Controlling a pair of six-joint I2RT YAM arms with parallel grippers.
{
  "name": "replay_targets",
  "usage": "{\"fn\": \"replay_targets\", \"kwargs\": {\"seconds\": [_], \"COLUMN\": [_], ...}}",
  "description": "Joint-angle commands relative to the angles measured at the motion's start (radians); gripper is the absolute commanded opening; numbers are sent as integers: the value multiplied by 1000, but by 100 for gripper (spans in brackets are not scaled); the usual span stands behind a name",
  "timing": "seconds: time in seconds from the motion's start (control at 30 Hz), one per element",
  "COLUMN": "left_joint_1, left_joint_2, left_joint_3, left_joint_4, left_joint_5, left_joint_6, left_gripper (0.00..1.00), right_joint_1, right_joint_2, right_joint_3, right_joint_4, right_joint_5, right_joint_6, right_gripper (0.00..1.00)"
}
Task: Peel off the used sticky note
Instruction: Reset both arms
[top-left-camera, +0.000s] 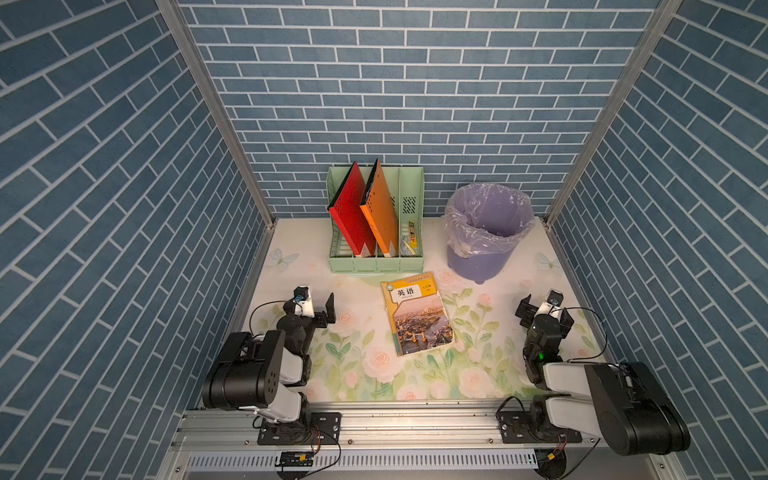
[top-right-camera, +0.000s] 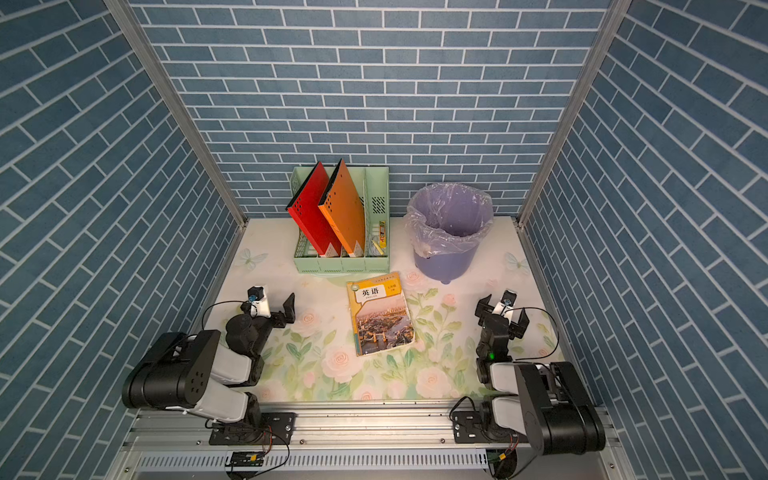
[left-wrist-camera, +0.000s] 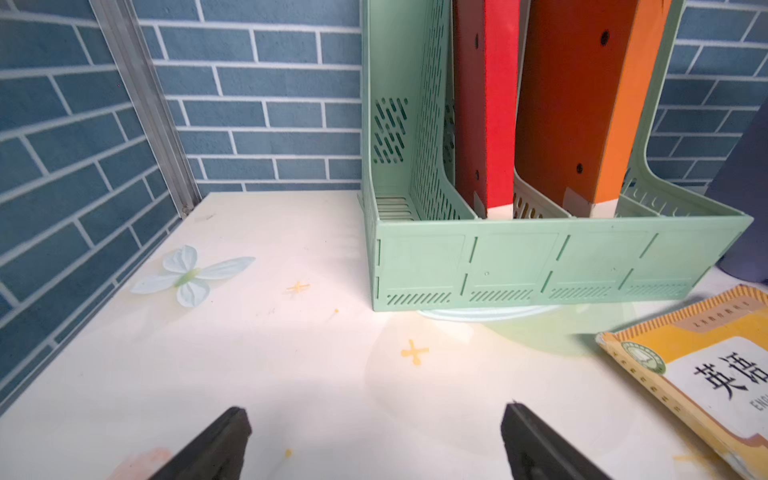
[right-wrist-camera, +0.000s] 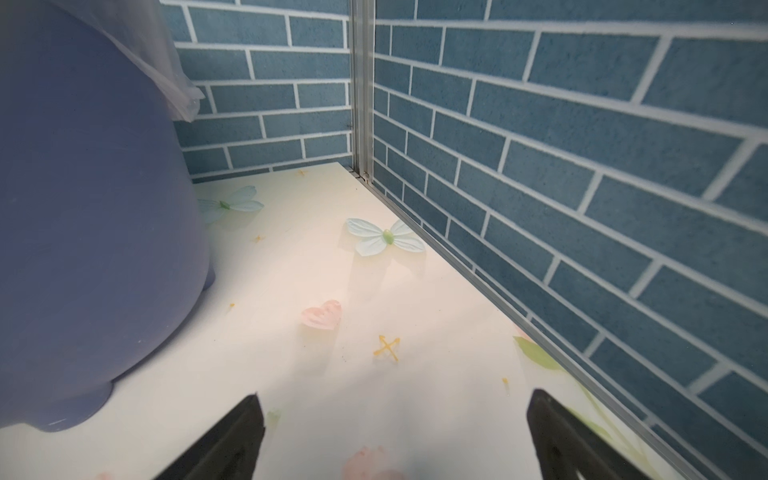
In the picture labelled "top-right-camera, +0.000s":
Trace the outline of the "English textbook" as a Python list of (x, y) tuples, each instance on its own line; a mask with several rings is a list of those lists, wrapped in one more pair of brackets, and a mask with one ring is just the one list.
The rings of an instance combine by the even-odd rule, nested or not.
[(348, 282), (346, 290), (358, 356), (414, 341), (413, 323), (398, 272)]

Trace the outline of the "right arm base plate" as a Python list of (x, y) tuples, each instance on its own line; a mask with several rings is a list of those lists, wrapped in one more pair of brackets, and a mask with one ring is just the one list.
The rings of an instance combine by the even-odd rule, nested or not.
[(457, 444), (509, 444), (528, 442), (523, 432), (497, 425), (489, 416), (479, 411), (457, 410), (449, 415), (453, 437)]

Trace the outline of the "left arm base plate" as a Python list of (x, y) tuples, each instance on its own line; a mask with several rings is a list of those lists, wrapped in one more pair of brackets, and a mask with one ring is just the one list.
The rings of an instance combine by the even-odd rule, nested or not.
[(208, 443), (211, 446), (269, 446), (284, 440), (290, 444), (295, 420), (294, 412), (267, 412), (255, 424), (248, 419), (235, 423), (213, 422)]

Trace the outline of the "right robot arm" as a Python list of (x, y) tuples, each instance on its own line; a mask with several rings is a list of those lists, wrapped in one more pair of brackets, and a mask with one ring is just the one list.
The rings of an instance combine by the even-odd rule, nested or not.
[(476, 371), (491, 391), (480, 405), (483, 435), (501, 442), (521, 434), (542, 456), (603, 450), (603, 423), (573, 364), (511, 356), (511, 341), (530, 325), (530, 309), (516, 307), (516, 298), (507, 290), (496, 304), (486, 296), (475, 307), (481, 328)]

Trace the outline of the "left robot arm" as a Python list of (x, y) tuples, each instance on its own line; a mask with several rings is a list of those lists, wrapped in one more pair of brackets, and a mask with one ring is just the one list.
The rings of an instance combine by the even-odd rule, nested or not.
[(125, 380), (123, 404), (181, 411), (224, 426), (258, 427), (258, 400), (241, 389), (259, 382), (271, 332), (295, 322), (295, 295), (282, 310), (272, 311), (266, 289), (253, 286), (240, 310), (224, 331), (161, 335)]

